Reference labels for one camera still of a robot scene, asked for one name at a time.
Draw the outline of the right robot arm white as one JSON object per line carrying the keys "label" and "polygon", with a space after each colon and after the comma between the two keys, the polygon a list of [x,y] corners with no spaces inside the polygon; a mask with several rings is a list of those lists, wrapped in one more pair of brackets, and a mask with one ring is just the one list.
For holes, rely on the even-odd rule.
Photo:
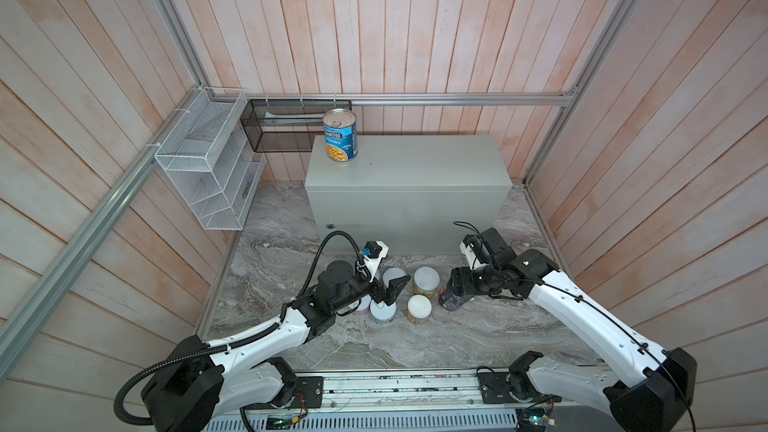
{"label": "right robot arm white", "polygon": [[572,366],[528,351],[502,374],[506,395],[531,406],[552,396],[611,416],[626,431],[670,431],[692,415],[696,360],[666,349],[595,303],[550,258],[535,249],[475,254],[455,268],[439,294],[456,310],[476,296],[529,300],[586,343],[604,366]]}

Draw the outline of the blue soup can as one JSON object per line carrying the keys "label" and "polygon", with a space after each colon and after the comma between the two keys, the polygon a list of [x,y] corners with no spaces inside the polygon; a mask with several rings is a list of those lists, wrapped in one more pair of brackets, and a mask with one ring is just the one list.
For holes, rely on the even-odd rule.
{"label": "blue soup can", "polygon": [[335,162],[349,162],[357,156],[356,116],[347,109],[332,109],[323,116],[326,151]]}

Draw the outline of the pull-tab can front left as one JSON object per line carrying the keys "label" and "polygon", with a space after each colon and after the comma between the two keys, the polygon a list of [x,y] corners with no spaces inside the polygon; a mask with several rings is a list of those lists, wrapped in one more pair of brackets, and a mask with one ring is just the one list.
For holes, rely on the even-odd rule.
{"label": "pull-tab can front left", "polygon": [[370,304],[372,302],[372,299],[369,295],[366,295],[362,297],[358,303],[358,305],[354,308],[355,314],[365,314],[369,311]]}

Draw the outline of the pull-tab can rear middle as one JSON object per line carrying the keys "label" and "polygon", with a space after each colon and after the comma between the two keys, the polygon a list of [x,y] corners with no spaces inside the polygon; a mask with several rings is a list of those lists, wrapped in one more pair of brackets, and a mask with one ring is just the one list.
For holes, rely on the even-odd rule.
{"label": "pull-tab can rear middle", "polygon": [[388,268],[382,275],[382,282],[385,286],[389,286],[390,282],[401,277],[405,277],[406,272],[398,267]]}

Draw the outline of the dark tomato can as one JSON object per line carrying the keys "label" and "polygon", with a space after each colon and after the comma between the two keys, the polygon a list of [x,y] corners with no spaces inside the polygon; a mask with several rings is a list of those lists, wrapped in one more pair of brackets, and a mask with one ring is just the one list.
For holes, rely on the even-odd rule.
{"label": "dark tomato can", "polygon": [[464,297],[457,295],[450,287],[444,287],[438,293],[438,303],[447,311],[454,312],[463,307],[466,303]]}

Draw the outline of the pull-tab can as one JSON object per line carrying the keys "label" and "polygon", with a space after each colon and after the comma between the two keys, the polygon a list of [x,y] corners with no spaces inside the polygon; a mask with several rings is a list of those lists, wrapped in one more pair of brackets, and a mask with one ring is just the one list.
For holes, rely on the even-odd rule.
{"label": "pull-tab can", "polygon": [[358,303],[358,305],[354,308],[355,314],[365,314],[369,311],[370,304],[372,302],[372,299],[369,295],[366,295],[362,297]]}
{"label": "pull-tab can", "polygon": [[405,277],[406,272],[398,267],[388,268],[382,275],[382,282],[385,286],[389,286],[390,282],[401,277]]}
{"label": "pull-tab can", "polygon": [[394,320],[397,306],[395,304],[387,305],[385,302],[371,302],[369,311],[375,323],[386,324]]}

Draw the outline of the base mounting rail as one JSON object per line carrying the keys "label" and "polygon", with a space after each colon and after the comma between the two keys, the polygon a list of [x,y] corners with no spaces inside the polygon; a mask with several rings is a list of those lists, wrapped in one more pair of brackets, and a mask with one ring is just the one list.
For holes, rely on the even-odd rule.
{"label": "base mounting rail", "polygon": [[288,404],[239,418],[246,431],[566,431],[595,416],[558,396],[517,399],[505,373],[480,368],[304,373]]}

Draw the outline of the orange can white lid front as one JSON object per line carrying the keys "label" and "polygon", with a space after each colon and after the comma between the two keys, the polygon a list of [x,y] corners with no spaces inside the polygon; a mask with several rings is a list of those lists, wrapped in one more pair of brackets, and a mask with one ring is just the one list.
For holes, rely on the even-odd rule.
{"label": "orange can white lid front", "polygon": [[432,313],[431,300],[420,294],[413,295],[407,302],[407,319],[413,324],[425,323]]}

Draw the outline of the black mesh basket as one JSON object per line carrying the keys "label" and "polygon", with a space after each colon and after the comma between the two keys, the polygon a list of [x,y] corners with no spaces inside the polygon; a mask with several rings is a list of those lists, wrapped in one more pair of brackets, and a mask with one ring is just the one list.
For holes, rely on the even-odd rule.
{"label": "black mesh basket", "polygon": [[351,107],[348,100],[249,99],[240,125],[256,153],[310,152],[314,138],[324,135],[324,114]]}

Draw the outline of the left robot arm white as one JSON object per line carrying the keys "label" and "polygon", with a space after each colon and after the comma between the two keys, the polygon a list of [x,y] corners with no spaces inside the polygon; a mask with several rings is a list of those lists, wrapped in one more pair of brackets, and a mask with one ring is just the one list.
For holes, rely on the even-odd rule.
{"label": "left robot arm white", "polygon": [[149,368],[141,392],[149,416],[139,422],[158,431],[200,431],[218,415],[255,404],[300,406],[296,374],[282,353],[321,335],[364,297],[393,304],[410,277],[383,282],[378,264],[333,261],[276,318],[227,339],[185,339]]}

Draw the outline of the pull-tab can front middle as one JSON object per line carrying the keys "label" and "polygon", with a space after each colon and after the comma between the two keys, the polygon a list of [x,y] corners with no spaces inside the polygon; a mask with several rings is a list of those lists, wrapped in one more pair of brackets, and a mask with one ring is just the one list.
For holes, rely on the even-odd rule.
{"label": "pull-tab can front middle", "polygon": [[385,302],[371,302],[369,311],[375,323],[386,324],[394,320],[397,306],[395,304],[387,305]]}

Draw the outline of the grey metal cabinet box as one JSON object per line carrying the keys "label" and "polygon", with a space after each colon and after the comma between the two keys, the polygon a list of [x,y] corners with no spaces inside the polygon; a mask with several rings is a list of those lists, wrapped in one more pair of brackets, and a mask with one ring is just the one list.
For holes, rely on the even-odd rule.
{"label": "grey metal cabinet box", "polygon": [[348,163],[315,138],[305,190],[320,238],[342,230],[393,255],[456,255],[468,235],[494,225],[512,181],[484,135],[362,135]]}

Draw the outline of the orange can white lid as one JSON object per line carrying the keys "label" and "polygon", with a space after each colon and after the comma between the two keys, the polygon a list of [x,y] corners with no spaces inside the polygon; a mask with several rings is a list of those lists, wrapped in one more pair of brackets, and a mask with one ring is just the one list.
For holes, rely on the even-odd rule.
{"label": "orange can white lid", "polygon": [[432,298],[440,288],[439,273],[432,267],[418,268],[413,276],[413,293]]}
{"label": "orange can white lid", "polygon": [[432,313],[431,300],[420,294],[413,295],[407,302],[407,319],[413,324],[425,323]]}

